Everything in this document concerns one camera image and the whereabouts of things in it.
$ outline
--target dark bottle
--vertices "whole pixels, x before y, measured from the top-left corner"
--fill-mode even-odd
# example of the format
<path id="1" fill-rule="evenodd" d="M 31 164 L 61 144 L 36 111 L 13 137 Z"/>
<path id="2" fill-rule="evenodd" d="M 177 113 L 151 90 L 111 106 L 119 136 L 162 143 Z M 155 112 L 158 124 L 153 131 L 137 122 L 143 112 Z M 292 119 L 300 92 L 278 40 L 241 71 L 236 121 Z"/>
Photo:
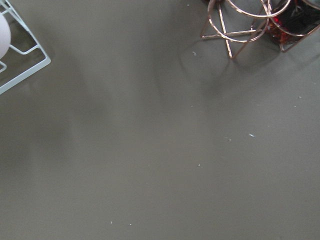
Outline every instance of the dark bottle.
<path id="1" fill-rule="evenodd" d="M 286 2 L 281 0 L 273 12 L 283 8 Z M 270 19 L 268 33 L 278 44 L 293 44 L 319 24 L 320 0 L 291 0 L 284 12 Z"/>

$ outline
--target gray countertop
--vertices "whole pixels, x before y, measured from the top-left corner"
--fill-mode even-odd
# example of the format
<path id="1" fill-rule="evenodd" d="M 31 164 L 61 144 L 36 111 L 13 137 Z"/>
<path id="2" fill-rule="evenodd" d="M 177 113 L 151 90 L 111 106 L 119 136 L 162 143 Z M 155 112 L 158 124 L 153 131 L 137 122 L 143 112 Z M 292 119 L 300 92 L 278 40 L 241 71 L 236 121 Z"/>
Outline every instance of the gray countertop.
<path id="1" fill-rule="evenodd" d="M 200 0 L 10 2 L 52 63 L 0 95 L 1 240 L 320 239 L 319 32 L 232 61 Z"/>

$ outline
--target white round object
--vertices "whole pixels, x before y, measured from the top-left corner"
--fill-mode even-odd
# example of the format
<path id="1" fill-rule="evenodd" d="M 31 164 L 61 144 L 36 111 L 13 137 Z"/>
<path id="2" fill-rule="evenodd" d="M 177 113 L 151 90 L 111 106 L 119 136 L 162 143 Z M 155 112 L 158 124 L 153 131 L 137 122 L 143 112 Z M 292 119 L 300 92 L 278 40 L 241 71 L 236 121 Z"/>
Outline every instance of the white round object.
<path id="1" fill-rule="evenodd" d="M 6 18 L 0 14 L 0 59 L 6 55 L 11 43 L 11 32 Z"/>

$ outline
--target white metal frame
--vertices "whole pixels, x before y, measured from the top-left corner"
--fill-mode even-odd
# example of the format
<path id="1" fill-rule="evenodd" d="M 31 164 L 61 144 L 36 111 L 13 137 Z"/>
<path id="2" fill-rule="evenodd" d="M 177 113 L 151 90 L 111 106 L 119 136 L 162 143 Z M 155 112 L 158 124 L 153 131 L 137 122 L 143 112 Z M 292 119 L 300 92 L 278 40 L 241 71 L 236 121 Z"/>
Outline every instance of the white metal frame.
<path id="1" fill-rule="evenodd" d="M 21 74 L 19 74 L 17 76 L 13 76 L 13 78 L 11 80 L 9 80 L 8 82 L 4 83 L 3 85 L 0 85 L 0 95 L 1 95 L 5 91 L 7 91 L 8 89 L 12 88 L 13 86 L 17 85 L 18 83 L 20 83 L 21 81 L 23 81 L 24 79 L 29 77 L 30 75 L 36 73 L 40 69 L 42 69 L 45 66 L 47 66 L 48 64 L 50 64 L 51 63 L 51 59 L 49 58 L 49 56 L 47 55 L 47 53 L 45 52 L 43 47 L 40 45 L 38 40 L 35 38 L 33 33 L 30 31 L 28 26 L 25 24 L 25 22 L 19 16 L 19 14 L 16 12 L 16 10 L 13 8 L 13 6 L 9 3 L 9 1 L 8 0 L 0 0 L 0 5 L 3 6 L 4 9 L 5 9 L 0 14 L 2 14 L 2 15 L 10 14 L 28 32 L 30 37 L 35 42 L 35 45 L 33 47 L 31 47 L 30 49 L 26 50 L 26 51 L 21 51 L 20 49 L 18 49 L 17 47 L 13 46 L 12 44 L 9 46 L 10 49 L 14 50 L 15 52 L 17 52 L 20 55 L 27 55 L 27 54 L 31 53 L 32 51 L 34 51 L 35 49 L 40 49 L 42 51 L 43 55 L 44 55 L 44 59 L 42 61 L 40 61 L 37 64 L 35 64 L 34 66 L 30 67 L 29 69 L 27 69 L 23 73 L 21 73 Z M 7 69 L 7 65 L 2 61 L 0 61 L 0 65 L 2 66 L 2 68 L 0 69 L 0 78 L 1 78 L 1 73 L 4 72 Z"/>

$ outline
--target copper wire holder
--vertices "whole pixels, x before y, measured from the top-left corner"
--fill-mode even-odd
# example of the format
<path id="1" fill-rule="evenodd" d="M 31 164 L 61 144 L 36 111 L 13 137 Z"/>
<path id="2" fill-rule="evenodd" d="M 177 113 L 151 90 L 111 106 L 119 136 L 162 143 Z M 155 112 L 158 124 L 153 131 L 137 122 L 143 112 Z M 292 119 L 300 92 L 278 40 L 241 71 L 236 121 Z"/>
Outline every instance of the copper wire holder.
<path id="1" fill-rule="evenodd" d="M 295 47 L 297 44 L 302 42 L 305 38 L 307 38 L 308 36 L 310 36 L 311 34 L 313 34 L 314 32 L 316 32 L 317 30 L 320 29 L 320 24 L 319 24 L 318 26 L 316 26 L 314 29 L 312 29 L 311 31 L 309 31 L 306 34 L 295 34 L 295 33 L 288 32 L 285 29 L 281 28 L 277 23 L 275 23 L 273 17 L 276 17 L 279 14 L 281 14 L 282 12 L 284 12 L 292 0 L 287 0 L 285 2 L 285 4 L 283 5 L 283 7 L 281 9 L 279 9 L 277 12 L 273 12 L 273 8 L 272 8 L 270 0 L 259 0 L 259 1 L 261 3 L 261 9 L 259 10 L 259 12 L 257 14 L 253 14 L 253 13 L 250 13 L 250 12 L 247 12 L 247 11 L 240 9 L 238 6 L 236 6 L 232 2 L 232 0 L 210 0 L 210 2 L 208 3 L 208 8 L 207 8 L 207 18 L 206 18 L 204 26 L 201 30 L 200 37 L 204 40 L 221 39 L 221 38 L 224 39 L 228 56 L 231 59 L 235 59 L 239 55 L 239 53 L 241 51 L 243 51 L 243 49 L 248 45 L 248 43 L 254 42 L 254 41 L 258 40 L 260 37 L 262 37 L 262 35 L 264 35 L 264 33 L 267 30 L 269 21 L 272 21 L 273 24 L 277 28 L 279 28 L 281 31 L 283 31 L 284 33 L 286 33 L 290 36 L 294 36 L 294 37 L 301 37 L 297 42 L 294 42 L 292 44 L 280 43 L 279 47 L 280 47 L 281 52 L 283 52 L 283 53 L 289 51 L 290 49 Z M 227 32 L 227 28 L 226 28 L 226 24 L 225 24 L 224 16 L 223 16 L 223 10 L 222 10 L 222 3 L 223 2 L 227 2 L 238 13 L 245 15 L 247 17 L 253 18 L 253 21 L 250 25 L 249 30 Z M 217 26 L 214 23 L 213 18 L 212 18 L 212 14 L 215 11 L 215 7 L 218 12 L 222 31 L 220 31 L 217 28 Z M 257 28 L 254 29 L 253 26 L 254 26 L 254 23 L 256 22 L 257 19 L 263 19 L 263 21 L 261 24 L 259 24 L 259 26 Z M 216 34 L 205 34 L 208 29 L 208 26 L 210 26 L 216 32 Z M 247 40 L 238 40 L 238 39 L 232 38 L 232 37 L 246 36 L 246 35 L 249 35 L 249 38 Z M 233 51 L 231 49 L 230 42 L 240 43 L 240 44 L 242 44 L 242 46 L 240 47 L 240 49 L 238 51 L 233 53 Z"/>

